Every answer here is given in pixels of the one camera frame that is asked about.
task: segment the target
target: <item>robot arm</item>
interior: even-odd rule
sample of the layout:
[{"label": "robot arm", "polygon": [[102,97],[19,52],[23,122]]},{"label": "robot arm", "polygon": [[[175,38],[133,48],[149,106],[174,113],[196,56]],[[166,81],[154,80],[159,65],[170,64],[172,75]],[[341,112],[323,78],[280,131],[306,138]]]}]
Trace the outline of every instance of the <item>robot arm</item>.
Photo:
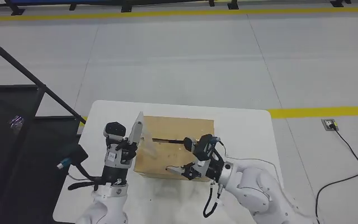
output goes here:
[{"label": "robot arm", "polygon": [[[257,224],[314,223],[314,219],[302,215],[299,206],[287,199],[281,185],[267,170],[243,165],[240,160],[224,162],[215,149],[217,142],[221,143],[220,138],[211,134],[202,136],[198,142],[185,138],[185,148],[195,155],[196,160],[180,168],[169,166],[167,170],[189,180],[204,175],[214,180],[219,185],[218,198],[223,189],[230,192],[249,210]],[[209,201],[204,209],[204,217],[209,217],[217,206],[215,203],[211,212],[206,214],[208,204]]]},{"label": "robot arm", "polygon": [[123,212],[123,206],[128,197],[126,176],[131,167],[132,159],[143,129],[143,113],[140,113],[134,123],[128,138],[124,138],[126,129],[118,122],[108,123],[103,135],[106,137],[105,165],[102,175],[90,176],[81,166],[88,155],[80,145],[69,147],[66,158],[58,165],[62,169],[69,164],[77,169],[90,181],[74,183],[68,190],[94,185],[92,192],[93,203],[77,219],[77,224],[127,224],[128,218]]}]

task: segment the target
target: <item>yellow floor line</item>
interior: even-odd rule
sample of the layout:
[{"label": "yellow floor line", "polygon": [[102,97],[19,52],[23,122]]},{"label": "yellow floor line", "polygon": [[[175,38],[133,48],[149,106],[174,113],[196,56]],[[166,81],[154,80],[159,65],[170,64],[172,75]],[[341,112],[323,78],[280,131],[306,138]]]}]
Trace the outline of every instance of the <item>yellow floor line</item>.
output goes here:
[{"label": "yellow floor line", "polygon": [[260,10],[192,10],[192,11],[158,11],[158,12],[129,12],[129,13],[93,13],[70,15],[32,15],[32,16],[0,16],[0,21],[29,21],[29,20],[78,20],[78,19],[105,19],[128,17],[154,16],[202,16],[202,15],[240,15],[240,14],[310,14],[358,12],[358,7],[343,8],[287,8],[287,9],[260,9]]},{"label": "yellow floor line", "polygon": [[283,118],[312,118],[327,116],[358,116],[358,106],[338,106],[332,108],[290,108],[268,109],[273,119]]}]

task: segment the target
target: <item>cardboard box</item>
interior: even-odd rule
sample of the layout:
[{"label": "cardboard box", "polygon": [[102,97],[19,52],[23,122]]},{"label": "cardboard box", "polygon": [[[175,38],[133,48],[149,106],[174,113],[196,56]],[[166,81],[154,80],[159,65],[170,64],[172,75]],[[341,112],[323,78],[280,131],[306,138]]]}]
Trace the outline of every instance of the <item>cardboard box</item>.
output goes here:
[{"label": "cardboard box", "polygon": [[[166,171],[167,166],[183,166],[195,161],[195,156],[184,148],[183,144],[165,143],[163,140],[183,140],[185,137],[200,139],[204,134],[214,134],[214,121],[189,118],[166,118],[144,116],[147,130],[151,133],[157,157],[152,158],[144,151],[144,144],[137,150],[134,171],[148,178],[187,178]],[[208,181],[208,178],[195,179]]]}]

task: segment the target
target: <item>floor outlet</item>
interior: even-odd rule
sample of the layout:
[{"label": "floor outlet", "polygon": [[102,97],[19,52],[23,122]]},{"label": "floor outlet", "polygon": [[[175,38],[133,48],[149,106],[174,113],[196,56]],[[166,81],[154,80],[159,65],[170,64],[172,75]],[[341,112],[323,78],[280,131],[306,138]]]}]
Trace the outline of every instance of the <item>floor outlet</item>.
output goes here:
[{"label": "floor outlet", "polygon": [[334,124],[336,126],[336,129],[339,130],[338,126],[337,126],[337,123],[336,123],[336,121],[334,119],[321,119],[321,121],[322,121],[322,124],[323,124],[325,130],[334,131],[333,128],[329,127],[329,125],[331,125],[331,124]]}]

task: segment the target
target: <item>gray floor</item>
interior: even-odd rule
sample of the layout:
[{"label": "gray floor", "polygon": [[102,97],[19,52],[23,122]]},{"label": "gray floor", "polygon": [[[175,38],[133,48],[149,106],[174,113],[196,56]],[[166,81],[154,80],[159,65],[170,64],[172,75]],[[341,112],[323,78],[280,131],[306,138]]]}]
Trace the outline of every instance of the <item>gray floor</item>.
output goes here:
[{"label": "gray floor", "polygon": [[[95,100],[271,109],[358,105],[357,14],[0,22],[0,44],[88,115]],[[0,84],[31,83],[0,59]],[[47,97],[38,115],[67,115]],[[356,149],[358,118],[336,117]],[[321,118],[274,119],[287,190],[314,213],[358,163]],[[358,179],[322,193],[326,224],[355,223]]]}]

